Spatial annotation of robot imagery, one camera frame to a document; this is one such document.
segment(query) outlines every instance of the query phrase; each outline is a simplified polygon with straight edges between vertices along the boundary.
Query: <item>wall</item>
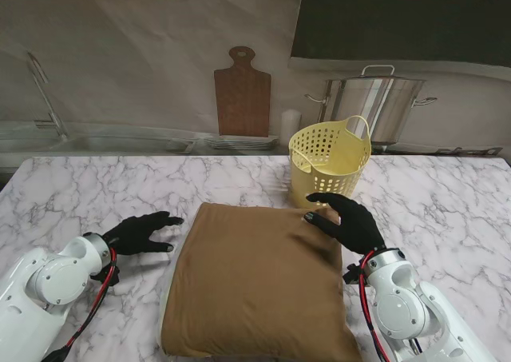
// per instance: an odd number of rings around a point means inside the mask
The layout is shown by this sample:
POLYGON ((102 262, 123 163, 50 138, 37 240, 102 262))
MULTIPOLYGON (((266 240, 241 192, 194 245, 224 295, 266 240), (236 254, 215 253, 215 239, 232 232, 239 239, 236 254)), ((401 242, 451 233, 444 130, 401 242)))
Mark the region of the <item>wall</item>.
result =
MULTIPOLYGON (((45 109, 26 50, 50 79, 64 121, 217 132, 213 70, 247 45, 272 75, 271 132, 287 108, 315 121, 325 78, 348 73, 287 68, 299 0, 0 0, 0 120, 45 109)), ((331 27, 335 27, 332 15, 331 27)), ((511 145, 508 82, 456 74, 428 80, 402 140, 425 145, 511 145)))

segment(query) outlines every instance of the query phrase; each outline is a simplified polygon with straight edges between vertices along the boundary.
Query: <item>faucet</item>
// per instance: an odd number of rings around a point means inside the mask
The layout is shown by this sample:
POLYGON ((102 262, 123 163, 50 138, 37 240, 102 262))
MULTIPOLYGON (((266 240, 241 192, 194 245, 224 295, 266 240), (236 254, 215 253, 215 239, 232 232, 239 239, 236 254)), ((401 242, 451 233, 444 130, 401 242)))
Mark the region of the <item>faucet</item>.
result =
POLYGON ((39 129, 48 129, 48 128, 55 128, 57 131, 58 136, 62 140, 67 140, 68 133, 67 129, 64 126, 64 123, 62 122, 61 118, 58 116, 57 112, 53 108, 53 105, 51 105, 51 101, 46 95, 46 92, 42 88, 41 81, 39 80, 39 77, 42 79, 42 81, 47 84, 48 78, 44 72, 44 70, 41 67, 41 64, 36 59, 36 57, 31 52, 26 52, 29 56, 29 70, 32 73, 32 78, 34 79, 35 85, 37 85, 39 89, 39 93, 41 93, 42 98, 45 100, 46 106, 48 106, 48 109, 50 110, 48 112, 50 116, 50 121, 34 121, 35 125, 39 129))

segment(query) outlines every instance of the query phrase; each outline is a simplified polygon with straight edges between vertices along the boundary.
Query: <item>basket handle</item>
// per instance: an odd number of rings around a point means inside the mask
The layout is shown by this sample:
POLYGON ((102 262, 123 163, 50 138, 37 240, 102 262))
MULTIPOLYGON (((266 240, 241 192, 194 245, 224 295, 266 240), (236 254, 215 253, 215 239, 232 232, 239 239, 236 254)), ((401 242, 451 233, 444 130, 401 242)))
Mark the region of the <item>basket handle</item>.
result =
POLYGON ((346 121, 346 126, 344 127, 344 129, 348 133, 352 134, 355 138, 359 139, 360 141, 365 141, 368 138, 368 136, 369 136, 369 124, 367 124, 367 120, 364 117, 362 117, 362 116, 351 116, 351 117, 348 117, 345 121, 346 121), (366 130, 366 135, 364 137, 362 137, 363 131, 360 133, 360 137, 359 137, 357 135, 356 131, 355 132, 351 132, 350 130, 348 130, 347 126, 348 126, 348 123, 350 122, 351 118, 358 118, 358 119, 360 119, 360 120, 362 120, 364 122, 364 124, 366 125, 366 129, 365 129, 366 130))
POLYGON ((292 149, 292 151, 293 151, 293 154, 292 154, 293 156, 295 155, 295 153, 299 154, 301 156, 301 158, 303 158, 311 166, 311 169, 308 172, 306 172, 305 170, 300 170, 300 171, 307 173, 307 174, 312 173, 312 167, 313 167, 312 162, 310 162, 309 159, 307 157, 305 157, 300 151, 298 151, 296 149, 292 149))

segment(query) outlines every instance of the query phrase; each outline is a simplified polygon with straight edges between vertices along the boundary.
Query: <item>counter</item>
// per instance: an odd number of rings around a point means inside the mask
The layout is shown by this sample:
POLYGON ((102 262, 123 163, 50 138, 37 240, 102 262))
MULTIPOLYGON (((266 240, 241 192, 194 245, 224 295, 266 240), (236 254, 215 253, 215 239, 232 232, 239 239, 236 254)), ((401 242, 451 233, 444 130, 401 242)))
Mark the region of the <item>counter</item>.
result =
MULTIPOLYGON (((37 157, 0 193, 0 273, 33 246, 57 252, 132 215, 185 219, 155 237, 175 242, 202 202, 288 207, 287 157, 37 157)), ((511 170, 501 159, 373 156, 353 198, 373 214, 423 280, 450 299, 500 362, 511 355, 511 170)), ((161 362, 160 278, 172 253, 120 257, 121 282, 73 346, 69 362, 161 362)), ((344 249, 344 266, 357 257, 344 249)), ((96 284, 74 305, 56 347, 85 319, 96 284)), ((356 289, 347 322, 365 361, 377 361, 356 289)))

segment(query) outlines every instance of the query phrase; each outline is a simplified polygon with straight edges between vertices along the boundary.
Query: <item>stack of plates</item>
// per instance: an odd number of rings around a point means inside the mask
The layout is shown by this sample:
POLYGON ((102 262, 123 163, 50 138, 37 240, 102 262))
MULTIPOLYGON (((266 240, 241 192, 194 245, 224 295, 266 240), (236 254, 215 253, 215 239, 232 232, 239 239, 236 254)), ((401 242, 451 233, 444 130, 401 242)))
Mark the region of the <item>stack of plates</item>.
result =
POLYGON ((271 150, 279 143, 279 137, 212 136, 204 142, 213 149, 271 150))

